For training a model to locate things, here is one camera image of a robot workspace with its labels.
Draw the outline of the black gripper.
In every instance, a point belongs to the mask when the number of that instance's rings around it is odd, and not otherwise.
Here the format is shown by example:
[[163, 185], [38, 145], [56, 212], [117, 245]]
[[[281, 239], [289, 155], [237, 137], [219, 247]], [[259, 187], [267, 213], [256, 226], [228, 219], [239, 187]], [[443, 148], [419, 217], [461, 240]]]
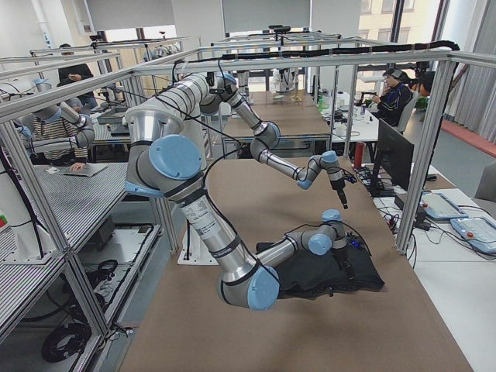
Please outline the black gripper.
[[345, 188], [344, 179], [341, 177], [341, 178], [336, 179], [336, 180], [331, 180], [330, 184], [331, 184], [332, 189], [334, 191], [336, 191], [337, 195], [339, 196], [339, 199], [341, 200], [343, 208], [348, 209], [348, 203], [347, 203], [346, 195], [344, 192], [344, 188]]
[[352, 265], [348, 261], [348, 249], [346, 246], [343, 248], [334, 249], [333, 256], [340, 270], [349, 271], [352, 269]]

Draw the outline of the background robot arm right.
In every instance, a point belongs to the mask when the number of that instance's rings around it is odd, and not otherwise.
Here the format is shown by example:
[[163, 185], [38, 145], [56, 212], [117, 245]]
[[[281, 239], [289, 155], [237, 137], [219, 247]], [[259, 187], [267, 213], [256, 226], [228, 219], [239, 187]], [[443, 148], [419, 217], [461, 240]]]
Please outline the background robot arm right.
[[[256, 161], [289, 176], [303, 189], [326, 171], [332, 189], [342, 204], [347, 204], [343, 170], [334, 151], [312, 156], [306, 167], [297, 167], [271, 152], [280, 135], [275, 123], [261, 120], [244, 100], [236, 103], [235, 109], [253, 127], [255, 137], [250, 152]], [[95, 139], [89, 115], [61, 102], [30, 117], [28, 124], [15, 124], [28, 154], [41, 153], [52, 165], [87, 163]], [[192, 202], [205, 193], [200, 150], [190, 138], [181, 135], [185, 119], [191, 117], [191, 110], [165, 101], [143, 103], [128, 110], [126, 120], [133, 137], [125, 181], [127, 192], [176, 202]]]

